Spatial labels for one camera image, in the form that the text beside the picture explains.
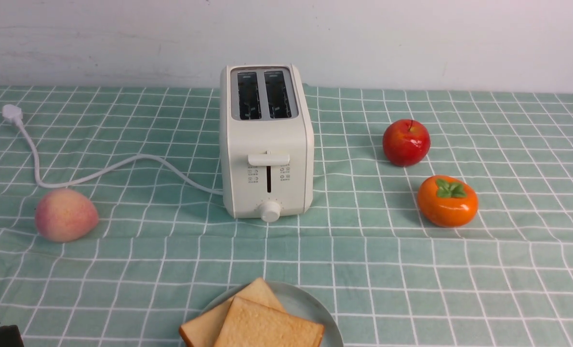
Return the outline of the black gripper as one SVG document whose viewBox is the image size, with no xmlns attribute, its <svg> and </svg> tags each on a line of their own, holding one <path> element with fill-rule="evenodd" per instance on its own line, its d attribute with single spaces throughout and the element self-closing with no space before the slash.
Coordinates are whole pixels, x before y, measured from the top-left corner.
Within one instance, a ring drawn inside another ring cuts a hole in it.
<svg viewBox="0 0 573 347">
<path fill-rule="evenodd" d="M 17 325 L 0 325 L 0 347 L 24 347 Z"/>
</svg>

